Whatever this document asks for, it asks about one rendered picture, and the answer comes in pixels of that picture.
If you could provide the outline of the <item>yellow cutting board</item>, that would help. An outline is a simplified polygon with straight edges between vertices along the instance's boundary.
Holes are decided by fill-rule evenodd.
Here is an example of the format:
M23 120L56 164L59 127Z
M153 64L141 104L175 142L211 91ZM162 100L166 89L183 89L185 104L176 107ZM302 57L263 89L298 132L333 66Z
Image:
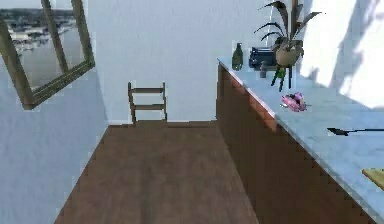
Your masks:
M362 173L384 191L384 168L367 168Z

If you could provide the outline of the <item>brown wooden chair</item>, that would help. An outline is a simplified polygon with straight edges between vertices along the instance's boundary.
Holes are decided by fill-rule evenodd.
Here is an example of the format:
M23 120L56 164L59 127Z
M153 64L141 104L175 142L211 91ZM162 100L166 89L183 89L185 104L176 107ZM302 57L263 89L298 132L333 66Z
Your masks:
M161 87L132 87L132 83L129 82L127 84L128 87L128 100L129 100L129 106L130 106L130 114L131 114L131 120L132 124L135 125L137 123L137 117L136 117L136 111L150 111L150 110L158 110L163 111L164 113L164 121L168 120L168 114L167 114L167 97L166 97L166 84L162 83ZM156 104L136 104L134 102L134 95L135 94L161 94L163 102L162 103L156 103Z

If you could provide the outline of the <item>dark green bottle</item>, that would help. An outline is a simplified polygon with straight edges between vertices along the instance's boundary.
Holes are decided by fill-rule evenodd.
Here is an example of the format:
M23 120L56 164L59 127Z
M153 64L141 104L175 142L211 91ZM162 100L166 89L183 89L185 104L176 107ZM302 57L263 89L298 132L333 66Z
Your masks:
M232 55L232 69L239 71L242 69L243 66L243 51L242 51L242 44L237 43L236 49L233 52Z

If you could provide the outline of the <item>brown framed window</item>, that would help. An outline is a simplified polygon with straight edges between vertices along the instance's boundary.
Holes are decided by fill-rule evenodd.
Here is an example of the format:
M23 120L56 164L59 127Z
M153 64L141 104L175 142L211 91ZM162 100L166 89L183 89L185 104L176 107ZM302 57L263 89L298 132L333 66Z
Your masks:
M32 110L95 67L84 0L0 0L0 57Z

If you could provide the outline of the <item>brown cabinet with pale worktop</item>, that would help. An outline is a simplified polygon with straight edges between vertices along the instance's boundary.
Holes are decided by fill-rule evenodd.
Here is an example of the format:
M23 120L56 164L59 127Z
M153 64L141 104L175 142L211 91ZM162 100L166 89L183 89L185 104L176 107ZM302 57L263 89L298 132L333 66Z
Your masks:
M230 57L220 57L218 63L377 224L384 224L384 191L362 174L363 169L384 168L384 132L353 132L349 136L339 136L327 130L328 127L382 129L384 112L372 110L297 73L293 75L292 87L288 88L286 81L279 91L271 85L272 73L260 78L248 66L235 71ZM294 112L282 103L284 95L296 92L304 97L305 111Z

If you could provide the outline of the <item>black spatula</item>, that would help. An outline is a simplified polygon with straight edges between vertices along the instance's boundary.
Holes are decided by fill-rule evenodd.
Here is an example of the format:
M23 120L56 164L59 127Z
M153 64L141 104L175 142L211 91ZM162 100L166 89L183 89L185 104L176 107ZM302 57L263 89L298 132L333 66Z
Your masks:
M369 132L369 131L384 132L384 129L379 129L379 128L344 130L344 129L334 128L334 127L328 127L327 130L333 133L334 135L339 135L339 136L349 136L349 134L353 132Z

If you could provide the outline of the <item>houseplant in tan pot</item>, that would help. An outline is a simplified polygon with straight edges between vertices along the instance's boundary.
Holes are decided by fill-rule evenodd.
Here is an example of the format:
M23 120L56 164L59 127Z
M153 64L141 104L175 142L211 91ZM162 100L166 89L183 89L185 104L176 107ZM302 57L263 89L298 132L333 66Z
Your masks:
M291 10L288 10L286 4L279 0L264 5L264 8L266 7L273 7L279 12L283 25L277 22L269 22L259 27L257 31L268 26L277 28L277 31L266 33L261 40L276 35L277 38L271 47L271 50L275 53L276 63L280 67L292 67L299 57L304 56L303 41L298 39L297 35L311 19L319 15L319 12L310 12L303 19L300 19L303 5L299 4L297 0L292 0Z

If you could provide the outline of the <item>green handled hand tool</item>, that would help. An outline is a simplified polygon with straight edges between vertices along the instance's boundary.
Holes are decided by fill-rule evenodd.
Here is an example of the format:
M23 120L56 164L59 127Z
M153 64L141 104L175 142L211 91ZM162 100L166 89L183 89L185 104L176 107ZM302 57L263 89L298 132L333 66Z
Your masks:
M292 67L282 67L278 65L274 77L272 79L271 85L274 86L276 81L279 80L279 91L282 91L284 86L285 78L288 78L288 88L292 87Z

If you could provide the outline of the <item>pink bell pepper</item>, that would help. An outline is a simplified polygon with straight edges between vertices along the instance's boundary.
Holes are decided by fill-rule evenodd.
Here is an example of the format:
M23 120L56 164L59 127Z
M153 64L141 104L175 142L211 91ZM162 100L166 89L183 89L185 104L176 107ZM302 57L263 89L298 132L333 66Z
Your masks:
M282 103L294 112L305 111L307 109L307 104L300 92L284 95L282 97Z

